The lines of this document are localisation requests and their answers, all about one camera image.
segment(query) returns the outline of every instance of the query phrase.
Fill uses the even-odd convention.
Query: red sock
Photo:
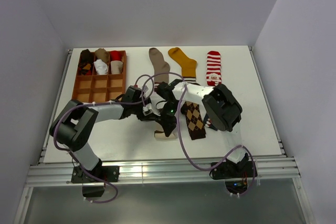
[[[222,83],[220,56],[219,52],[208,52],[206,59],[206,82],[209,86],[216,86]]]

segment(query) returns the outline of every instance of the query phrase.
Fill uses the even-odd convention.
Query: argyle sock
[[[158,73],[168,73],[170,71],[170,66],[164,61],[162,53],[156,48],[149,49],[149,58],[154,67],[154,74]],[[169,83],[169,75],[161,74],[154,77],[154,90],[156,91],[158,85],[161,82]],[[176,139],[175,134],[171,133],[168,137],[165,136],[163,128],[160,124],[156,123],[156,130],[154,131],[154,137],[156,139]]]
[[[169,56],[175,60],[182,68],[182,77],[191,84],[196,83],[196,65],[197,61],[190,59],[184,52],[178,48],[172,48],[168,51]],[[185,102],[181,108],[182,114],[188,127],[189,136],[192,140],[205,138],[205,128],[203,125],[199,105],[192,102]]]

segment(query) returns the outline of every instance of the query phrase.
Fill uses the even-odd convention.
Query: sock cuff
[[[191,84],[196,84],[196,77],[183,76],[184,80]]]

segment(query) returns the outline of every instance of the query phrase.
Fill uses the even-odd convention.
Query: folded sock
[[[101,59],[96,60],[93,64],[98,75],[107,74],[108,66]]]
[[[121,61],[121,54],[118,51],[110,51],[110,55],[111,55],[111,60],[119,60]]]
[[[111,74],[120,74],[122,72],[123,63],[120,60],[111,61]]]
[[[99,48],[95,51],[97,59],[101,59],[106,64],[109,63],[110,54],[103,48]]]

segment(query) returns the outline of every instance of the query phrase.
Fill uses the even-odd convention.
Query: brown sock
[[[170,66],[167,62],[164,61],[162,53],[156,49],[151,48],[149,49],[149,58],[153,64],[154,67],[154,74],[158,73],[167,73],[170,71]],[[156,91],[158,85],[161,82],[169,83],[169,75],[168,74],[161,74],[159,76],[154,77],[154,90]],[[171,133],[168,137],[165,136],[162,126],[156,123],[156,130],[154,131],[154,137],[156,139],[176,139],[176,136]]]
[[[158,73],[167,73],[170,71],[170,66],[167,62],[164,61],[162,53],[157,50],[156,48],[152,47],[149,49],[149,58],[153,64],[154,67],[154,74]],[[168,74],[161,74],[159,76],[154,77],[154,83],[155,83],[155,91],[158,85],[161,82],[169,83],[169,75]]]
[[[106,64],[109,63],[110,53],[107,52],[105,49],[99,48],[99,49],[97,49],[95,51],[95,54],[96,54],[96,56],[97,56],[98,59],[101,59]]]

